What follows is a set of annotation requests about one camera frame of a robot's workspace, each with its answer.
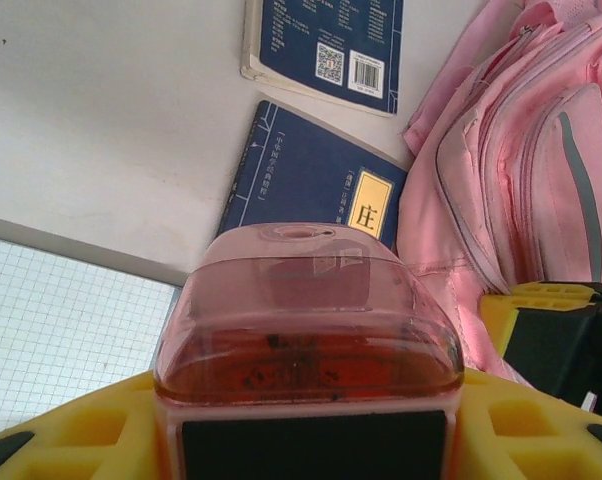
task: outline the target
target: yellow label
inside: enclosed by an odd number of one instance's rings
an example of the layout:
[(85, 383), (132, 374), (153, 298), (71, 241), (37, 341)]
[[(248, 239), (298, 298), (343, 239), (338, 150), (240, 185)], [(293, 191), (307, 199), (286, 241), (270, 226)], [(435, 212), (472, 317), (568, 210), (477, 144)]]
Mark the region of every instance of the yellow label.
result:
[(348, 226), (369, 233), (378, 239), (381, 236), (391, 193), (390, 182), (370, 172), (362, 171), (354, 192)]

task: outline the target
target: pink backpack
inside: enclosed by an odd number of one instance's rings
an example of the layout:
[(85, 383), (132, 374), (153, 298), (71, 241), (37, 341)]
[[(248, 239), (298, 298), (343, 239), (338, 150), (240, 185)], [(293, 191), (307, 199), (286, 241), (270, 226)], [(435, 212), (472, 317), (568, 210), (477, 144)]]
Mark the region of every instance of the pink backpack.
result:
[(466, 365), (521, 380), (478, 316), (485, 292), (602, 282), (602, 0), (529, 1), (472, 69), (511, 2), (464, 32), (406, 132), (417, 154), (398, 253), (464, 339)]

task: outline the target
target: pink plastic container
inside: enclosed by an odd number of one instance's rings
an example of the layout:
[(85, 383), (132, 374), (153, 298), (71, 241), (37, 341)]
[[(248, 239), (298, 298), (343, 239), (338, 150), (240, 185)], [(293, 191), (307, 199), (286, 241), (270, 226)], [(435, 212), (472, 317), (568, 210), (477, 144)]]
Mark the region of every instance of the pink plastic container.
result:
[(155, 369), (175, 478), (187, 422), (439, 410), (447, 444), (462, 382), (459, 339), (421, 284), (371, 236), (321, 224), (217, 238)]

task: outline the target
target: grid paper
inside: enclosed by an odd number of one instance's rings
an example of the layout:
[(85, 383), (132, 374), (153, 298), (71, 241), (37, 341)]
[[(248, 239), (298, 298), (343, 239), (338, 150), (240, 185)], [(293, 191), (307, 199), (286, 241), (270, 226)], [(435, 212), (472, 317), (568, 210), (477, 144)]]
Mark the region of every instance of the grid paper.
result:
[(0, 430), (147, 370), (174, 292), (0, 241)]

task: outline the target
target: qr code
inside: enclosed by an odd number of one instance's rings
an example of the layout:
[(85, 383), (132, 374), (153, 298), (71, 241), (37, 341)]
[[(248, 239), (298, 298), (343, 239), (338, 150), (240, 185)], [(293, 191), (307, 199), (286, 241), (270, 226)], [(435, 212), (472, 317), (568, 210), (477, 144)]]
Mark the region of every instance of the qr code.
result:
[(317, 64), (315, 75), (336, 85), (343, 85), (343, 63), (345, 54), (317, 43)]

